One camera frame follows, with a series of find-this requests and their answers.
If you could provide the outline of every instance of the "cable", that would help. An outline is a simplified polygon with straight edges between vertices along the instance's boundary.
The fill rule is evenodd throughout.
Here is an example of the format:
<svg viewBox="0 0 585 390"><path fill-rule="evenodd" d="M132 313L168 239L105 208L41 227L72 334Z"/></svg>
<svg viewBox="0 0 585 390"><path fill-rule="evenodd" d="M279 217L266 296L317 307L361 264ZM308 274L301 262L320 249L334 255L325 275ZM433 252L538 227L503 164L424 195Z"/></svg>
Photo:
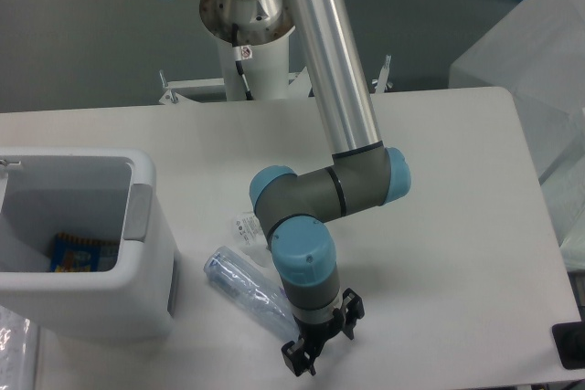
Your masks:
<svg viewBox="0 0 585 390"><path fill-rule="evenodd" d="M238 47L238 25L235 23L231 26L231 45L232 47ZM250 85L244 74L244 67L241 64L241 59L236 60L236 70L238 75L241 77L242 83L244 84L244 90L246 92L246 100L254 100L252 92L250 91Z"/></svg>

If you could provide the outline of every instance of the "plastic bottle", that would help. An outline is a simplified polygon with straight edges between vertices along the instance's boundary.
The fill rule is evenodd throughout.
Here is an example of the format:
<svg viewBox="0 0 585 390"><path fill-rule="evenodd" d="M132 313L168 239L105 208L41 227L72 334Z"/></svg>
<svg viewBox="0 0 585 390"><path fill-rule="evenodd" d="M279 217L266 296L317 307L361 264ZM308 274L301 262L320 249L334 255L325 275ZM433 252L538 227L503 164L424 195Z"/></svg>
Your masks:
<svg viewBox="0 0 585 390"><path fill-rule="evenodd" d="M203 268L213 286L284 342L297 340L299 330L284 291L227 247L220 247Z"/></svg>

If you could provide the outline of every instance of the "light blue joint cap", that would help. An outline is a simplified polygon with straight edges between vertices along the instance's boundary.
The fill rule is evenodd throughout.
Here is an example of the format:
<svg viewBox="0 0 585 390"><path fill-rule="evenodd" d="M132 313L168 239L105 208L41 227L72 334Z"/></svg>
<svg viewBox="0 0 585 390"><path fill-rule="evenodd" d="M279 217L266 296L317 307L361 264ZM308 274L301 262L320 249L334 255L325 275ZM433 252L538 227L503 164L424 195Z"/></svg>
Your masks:
<svg viewBox="0 0 585 390"><path fill-rule="evenodd" d="M384 204L398 200L410 190L410 168L406 163L404 154L396 148L387 148L386 153L390 159L390 187Z"/></svg>
<svg viewBox="0 0 585 390"><path fill-rule="evenodd" d="M252 179L250 183L250 200L254 211L256 211L256 203L262 194L262 191L266 189L270 183L276 180L278 177L283 175L292 174L296 175L294 171L288 166L269 166L268 168L262 169Z"/></svg>
<svg viewBox="0 0 585 390"><path fill-rule="evenodd" d="M314 287L335 269L333 239L327 227L312 216L287 219L274 231L271 243L274 266L292 285Z"/></svg>

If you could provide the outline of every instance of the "white table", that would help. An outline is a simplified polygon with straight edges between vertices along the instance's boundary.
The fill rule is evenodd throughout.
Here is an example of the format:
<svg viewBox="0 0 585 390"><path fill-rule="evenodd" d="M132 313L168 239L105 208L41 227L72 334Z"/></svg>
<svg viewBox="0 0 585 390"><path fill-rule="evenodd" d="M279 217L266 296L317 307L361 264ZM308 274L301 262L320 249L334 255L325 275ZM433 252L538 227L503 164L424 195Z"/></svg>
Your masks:
<svg viewBox="0 0 585 390"><path fill-rule="evenodd" d="M374 103L412 190L329 225L342 286L362 295L366 317L353 342L326 345L317 376L300 378L282 343L211 289L202 267L233 245L229 220L250 210L262 167L330 164L314 101L0 115L2 145L149 152L183 254L168 338L96 343L43 331L37 390L435 390L584 378L562 368L550 332L579 314L511 97L443 90Z"/></svg>

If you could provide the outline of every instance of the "snack package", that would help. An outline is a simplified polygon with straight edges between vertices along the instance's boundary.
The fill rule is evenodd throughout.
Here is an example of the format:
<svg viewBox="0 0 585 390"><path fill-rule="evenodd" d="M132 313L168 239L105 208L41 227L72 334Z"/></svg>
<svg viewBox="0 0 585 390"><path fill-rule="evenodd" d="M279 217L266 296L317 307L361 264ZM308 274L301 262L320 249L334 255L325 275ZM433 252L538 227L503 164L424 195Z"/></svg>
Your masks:
<svg viewBox="0 0 585 390"><path fill-rule="evenodd" d="M120 243L59 233L50 270L55 273L108 271L116 265Z"/></svg>

